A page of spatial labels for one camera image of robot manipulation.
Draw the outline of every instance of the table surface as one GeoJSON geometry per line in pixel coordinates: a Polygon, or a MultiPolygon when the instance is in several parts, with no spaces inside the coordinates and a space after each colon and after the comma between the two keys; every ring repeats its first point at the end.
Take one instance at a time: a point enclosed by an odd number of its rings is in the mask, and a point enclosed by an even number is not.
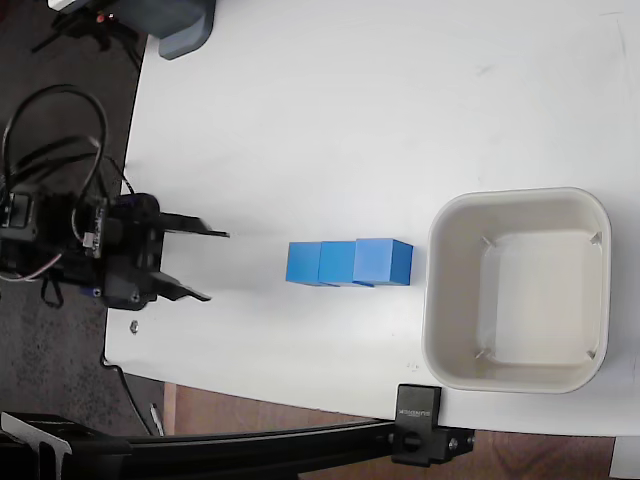
{"type": "Polygon", "coordinates": [[[231,239],[169,235],[163,270],[213,296],[111,311],[125,371],[393,418],[422,357],[427,237],[471,191],[575,186],[613,227],[610,338],[565,395],[446,390],[440,423],[640,434],[640,6],[624,0],[219,0],[199,51],[150,40],[127,174],[231,239]],[[412,285],[284,281],[290,241],[394,237],[412,285]],[[139,322],[132,335],[129,324],[139,322]]]}

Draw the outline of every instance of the black clamp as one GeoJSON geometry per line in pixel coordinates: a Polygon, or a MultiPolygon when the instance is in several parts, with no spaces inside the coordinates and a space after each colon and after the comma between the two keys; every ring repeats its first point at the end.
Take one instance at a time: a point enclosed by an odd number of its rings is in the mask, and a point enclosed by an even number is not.
{"type": "Polygon", "coordinates": [[[440,387],[398,386],[394,463],[428,467],[473,450],[475,430],[438,426],[440,387]]]}
{"type": "Polygon", "coordinates": [[[139,70],[142,59],[136,52],[138,33],[117,21],[113,15],[101,11],[112,3],[113,0],[98,0],[91,4],[91,8],[81,7],[71,13],[59,13],[51,24],[53,33],[33,47],[31,52],[37,53],[63,36],[75,39],[92,37],[101,52],[109,50],[112,40],[117,40],[139,70]]]}
{"type": "Polygon", "coordinates": [[[131,454],[126,440],[57,415],[3,412],[0,424],[33,450],[40,478],[113,480],[120,478],[122,462],[131,454]]]}

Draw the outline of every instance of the blue cube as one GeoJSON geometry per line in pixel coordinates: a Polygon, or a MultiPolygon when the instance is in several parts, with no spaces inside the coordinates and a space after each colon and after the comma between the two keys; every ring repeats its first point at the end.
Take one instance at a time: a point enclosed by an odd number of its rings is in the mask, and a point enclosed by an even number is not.
{"type": "Polygon", "coordinates": [[[409,285],[413,247],[392,238],[356,240],[353,279],[371,285],[409,285]]]}
{"type": "Polygon", "coordinates": [[[323,285],[318,280],[321,248],[320,242],[290,243],[287,282],[314,286],[323,285]]]}
{"type": "Polygon", "coordinates": [[[372,285],[353,280],[356,242],[322,242],[318,280],[335,286],[372,285]]]}

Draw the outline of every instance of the black cable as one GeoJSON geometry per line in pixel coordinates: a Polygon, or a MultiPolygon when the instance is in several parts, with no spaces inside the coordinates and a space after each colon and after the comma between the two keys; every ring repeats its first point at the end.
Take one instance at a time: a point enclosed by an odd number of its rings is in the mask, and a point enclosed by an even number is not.
{"type": "Polygon", "coordinates": [[[31,153],[28,153],[16,162],[15,170],[22,170],[40,157],[44,157],[45,155],[66,147],[67,145],[73,145],[74,143],[79,143],[81,141],[87,141],[90,145],[93,145],[91,143],[91,138],[86,135],[70,135],[68,137],[61,138],[60,140],[56,140],[55,142],[47,143],[42,147],[36,148],[31,153]]]}
{"type": "MultiPolygon", "coordinates": [[[[75,163],[75,162],[80,162],[80,161],[85,160],[87,158],[93,157],[94,155],[95,154],[92,153],[92,152],[80,153],[80,154],[71,155],[71,156],[68,156],[68,157],[54,158],[54,159],[48,160],[46,163],[39,163],[37,165],[33,165],[33,166],[25,168],[25,169],[23,169],[20,172],[15,174],[15,180],[14,180],[15,184],[19,185],[20,183],[24,183],[27,180],[30,180],[30,179],[32,179],[34,177],[35,177],[34,180],[36,182],[41,182],[45,178],[53,175],[55,172],[57,172],[63,166],[69,165],[69,164],[75,163]]],[[[113,166],[113,168],[116,171],[116,173],[118,174],[118,176],[122,179],[124,184],[127,186],[127,189],[129,190],[129,193],[131,193],[131,194],[136,193],[135,190],[133,189],[133,187],[131,186],[131,183],[129,182],[129,180],[125,176],[124,172],[120,169],[120,167],[118,167],[118,164],[115,162],[113,157],[111,157],[109,155],[105,155],[105,158],[107,160],[109,160],[109,163],[113,166]]]]}
{"type": "Polygon", "coordinates": [[[100,195],[102,196],[102,198],[109,198],[109,192],[107,191],[107,186],[104,184],[102,173],[99,170],[98,170],[98,175],[96,175],[96,182],[98,184],[98,190],[100,191],[100,195]]]}
{"type": "Polygon", "coordinates": [[[149,425],[147,425],[147,422],[145,421],[144,417],[142,416],[142,413],[140,412],[140,409],[138,408],[138,404],[133,398],[133,394],[131,393],[131,389],[129,388],[129,384],[127,383],[127,378],[124,376],[124,372],[122,371],[122,368],[120,368],[119,365],[112,365],[110,363],[107,363],[108,360],[105,357],[106,341],[107,340],[106,340],[106,332],[105,332],[105,340],[102,343],[102,353],[100,354],[100,366],[106,370],[115,370],[118,372],[118,376],[120,377],[120,382],[122,383],[124,391],[127,394],[129,403],[131,403],[131,406],[133,407],[133,411],[135,412],[136,417],[138,417],[138,420],[146,430],[147,434],[153,436],[153,431],[151,430],[151,428],[149,428],[149,425]]]}
{"type": "Polygon", "coordinates": [[[131,60],[131,63],[136,67],[138,73],[142,71],[142,57],[136,51],[135,40],[117,31],[111,32],[111,36],[120,42],[122,49],[127,54],[127,57],[129,57],[129,60],[131,60]]]}
{"type": "Polygon", "coordinates": [[[102,105],[100,104],[100,102],[90,93],[87,93],[84,90],[81,90],[80,88],[74,85],[53,85],[51,87],[38,90],[37,92],[27,97],[27,99],[25,99],[18,106],[14,114],[9,119],[9,122],[7,123],[7,126],[4,130],[4,134],[2,136],[2,147],[0,150],[0,155],[2,156],[2,159],[4,162],[4,177],[5,177],[4,178],[5,189],[2,195],[2,199],[0,201],[0,205],[4,205],[7,202],[9,198],[9,194],[11,193],[11,188],[13,186],[11,183],[12,172],[11,172],[11,161],[9,159],[9,147],[11,146],[11,134],[13,132],[15,124],[22,117],[22,114],[25,112],[27,107],[29,107],[32,103],[44,97],[47,97],[50,95],[57,95],[60,93],[70,93],[72,95],[76,95],[85,99],[93,107],[94,111],[98,116],[98,121],[100,123],[100,136],[98,138],[96,159],[94,161],[93,167],[89,172],[89,175],[87,176],[80,190],[80,194],[78,195],[78,199],[76,201],[76,207],[80,204],[84,196],[87,194],[87,191],[89,190],[89,186],[91,185],[91,182],[93,181],[93,179],[98,173],[98,167],[100,166],[100,162],[102,161],[102,157],[104,156],[104,150],[105,150],[107,138],[109,135],[109,125],[107,122],[107,115],[104,112],[104,109],[102,108],[102,105]]]}

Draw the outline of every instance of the white bowl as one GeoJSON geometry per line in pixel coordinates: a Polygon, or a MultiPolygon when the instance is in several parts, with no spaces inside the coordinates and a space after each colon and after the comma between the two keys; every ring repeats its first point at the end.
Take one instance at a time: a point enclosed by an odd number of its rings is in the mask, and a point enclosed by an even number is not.
{"type": "Polygon", "coordinates": [[[611,225],[577,188],[458,197],[429,238],[423,352],[443,385],[566,393],[604,360],[611,225]]]}

